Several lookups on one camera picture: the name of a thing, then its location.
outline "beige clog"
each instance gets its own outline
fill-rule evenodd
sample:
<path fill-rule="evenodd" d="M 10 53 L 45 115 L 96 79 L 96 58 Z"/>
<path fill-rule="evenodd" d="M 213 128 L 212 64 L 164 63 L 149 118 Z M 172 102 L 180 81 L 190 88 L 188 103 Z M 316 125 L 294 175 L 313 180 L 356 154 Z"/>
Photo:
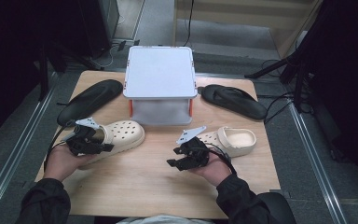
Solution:
<path fill-rule="evenodd" d="M 221 127 L 217 132 L 197 135 L 207 147 L 214 145 L 223 149 L 231 158 L 249 154 L 255 147 L 255 134 L 247 129 Z"/>

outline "croc shoe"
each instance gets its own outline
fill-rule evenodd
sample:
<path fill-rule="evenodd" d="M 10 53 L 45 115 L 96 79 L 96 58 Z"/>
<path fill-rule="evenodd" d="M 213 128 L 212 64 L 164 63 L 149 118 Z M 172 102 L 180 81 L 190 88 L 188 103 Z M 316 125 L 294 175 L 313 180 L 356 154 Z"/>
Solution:
<path fill-rule="evenodd" d="M 255 134 L 247 129 L 221 127 L 216 132 L 197 135 L 205 145 L 223 149 L 228 156 L 239 157 L 249 154 L 255 147 Z"/>
<path fill-rule="evenodd" d="M 112 151 L 101 152 L 88 164 L 138 147 L 145 140 L 144 128 L 133 120 L 122 120 L 109 125 L 100 125 L 100 127 L 104 134 L 103 144 L 112 144 L 114 146 Z"/>

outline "wire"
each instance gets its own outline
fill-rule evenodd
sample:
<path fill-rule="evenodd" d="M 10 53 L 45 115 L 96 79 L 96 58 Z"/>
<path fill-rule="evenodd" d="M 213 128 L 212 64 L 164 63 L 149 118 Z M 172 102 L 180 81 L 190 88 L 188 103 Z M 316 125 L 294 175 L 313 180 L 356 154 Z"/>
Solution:
<path fill-rule="evenodd" d="M 270 59 L 270 60 L 266 60 L 264 61 L 263 63 L 261 63 L 261 69 L 263 70 L 265 67 L 265 63 L 268 63 L 268 62 L 278 62 L 279 60 L 275 60 L 275 59 Z M 275 71 L 277 71 L 277 73 L 279 74 L 278 76 L 275 76 L 275 75 L 272 75 L 271 73 L 267 73 L 267 75 L 271 76 L 271 77 L 279 77 L 282 73 L 277 69 L 275 69 Z"/>
<path fill-rule="evenodd" d="M 288 98 L 287 95 L 293 94 L 293 93 L 294 93 L 293 91 L 286 92 L 286 93 L 284 93 L 284 94 L 278 96 L 275 100 L 273 100 L 273 101 L 271 102 L 271 104 L 269 104 L 269 106 L 268 106 L 268 108 L 267 108 L 267 114 L 269 113 L 269 110 L 271 109 L 272 105 L 275 104 L 279 99 L 282 99 L 282 98 L 286 98 L 286 99 L 287 99 L 287 98 Z M 264 119 L 264 123 L 267 124 L 267 123 L 268 123 L 270 120 L 272 120 L 275 116 L 277 116 L 278 114 L 282 113 L 283 110 L 284 110 L 287 106 L 289 106 L 292 102 L 293 102 L 293 100 L 290 101 L 289 103 L 287 103 L 283 108 L 281 108 L 280 110 L 278 110 L 278 111 L 277 111 L 274 115 L 272 115 L 271 117 L 265 118 L 265 119 Z"/>
<path fill-rule="evenodd" d="M 220 158 L 220 160 L 222 160 L 228 166 L 228 168 L 230 169 L 232 174 L 234 174 L 234 175 L 237 174 L 237 171 L 235 170 L 234 166 L 231 164 L 230 158 L 227 158 L 225 156 L 226 153 L 220 154 L 216 151 L 213 151 L 213 150 L 210 150 L 209 148 L 204 148 L 204 147 L 192 147 L 192 148 L 213 153 L 214 155 L 218 156 Z"/>
<path fill-rule="evenodd" d="M 188 19 L 188 29 L 187 29 L 187 41 L 183 45 L 185 47 L 188 43 L 188 40 L 190 39 L 190 29 L 191 29 L 191 17 L 193 16 L 193 7 L 194 7 L 194 0 L 191 1 L 191 9 L 190 9 L 190 18 Z"/>
<path fill-rule="evenodd" d="M 57 145 L 62 144 L 62 142 L 60 142 L 59 144 L 57 144 L 57 145 L 55 145 L 55 146 L 53 146 L 53 144 L 54 144 L 55 141 L 57 140 L 58 136 L 62 133 L 62 131 L 63 131 L 65 128 L 67 128 L 67 127 L 68 127 L 68 125 L 62 126 L 62 127 L 60 128 L 60 130 L 57 131 L 57 133 L 54 135 L 53 140 L 52 140 L 51 143 L 50 143 L 50 146 L 48 146 L 48 153 L 46 153 L 46 159 L 45 159 L 44 167 L 43 167 L 44 171 L 46 170 L 46 167 L 48 166 L 48 157 L 50 156 L 51 151 L 52 151 L 53 148 L 55 148 Z"/>
<path fill-rule="evenodd" d="M 118 46 L 119 46 L 119 44 L 115 44 L 115 45 L 113 45 L 112 48 L 109 50 L 109 55 L 110 55 L 110 63 L 109 63 L 109 64 L 99 64 L 99 63 L 95 62 L 94 60 L 92 60 L 91 57 L 90 57 L 89 59 L 90 59 L 93 63 L 97 64 L 97 65 L 100 66 L 100 67 L 110 66 L 110 65 L 113 63 L 112 49 L 114 49 L 115 47 L 118 47 Z"/>
<path fill-rule="evenodd" d="M 118 23 L 117 23 L 117 25 L 120 25 L 120 24 L 122 24 L 124 21 L 125 21 L 126 19 L 123 17 L 123 16 L 121 16 L 121 15 L 119 15 L 119 18 L 118 18 Z"/>

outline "black jacket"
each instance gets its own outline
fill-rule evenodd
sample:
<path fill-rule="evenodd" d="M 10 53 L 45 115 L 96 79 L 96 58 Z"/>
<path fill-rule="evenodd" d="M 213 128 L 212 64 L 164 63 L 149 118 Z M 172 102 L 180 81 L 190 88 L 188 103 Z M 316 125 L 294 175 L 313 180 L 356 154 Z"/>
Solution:
<path fill-rule="evenodd" d="M 222 181 L 217 191 L 216 202 L 230 223 L 278 223 L 266 205 L 249 190 L 248 184 L 236 175 Z M 65 224 L 70 210 L 70 199 L 63 184 L 55 179 L 42 179 L 22 199 L 16 223 Z"/>

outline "hand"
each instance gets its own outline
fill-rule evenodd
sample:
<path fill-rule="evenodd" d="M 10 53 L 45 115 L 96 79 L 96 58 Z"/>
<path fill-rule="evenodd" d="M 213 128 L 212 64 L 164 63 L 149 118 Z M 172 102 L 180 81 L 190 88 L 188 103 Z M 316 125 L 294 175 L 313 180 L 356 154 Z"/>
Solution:
<path fill-rule="evenodd" d="M 231 175 L 228 166 L 216 155 L 209 153 L 208 164 L 204 167 L 189 169 L 189 172 L 204 177 L 209 183 L 217 187 L 224 179 Z"/>
<path fill-rule="evenodd" d="M 77 167 L 85 164 L 96 155 L 75 156 L 67 145 L 58 145 L 51 150 L 43 178 L 53 178 L 63 181 Z"/>

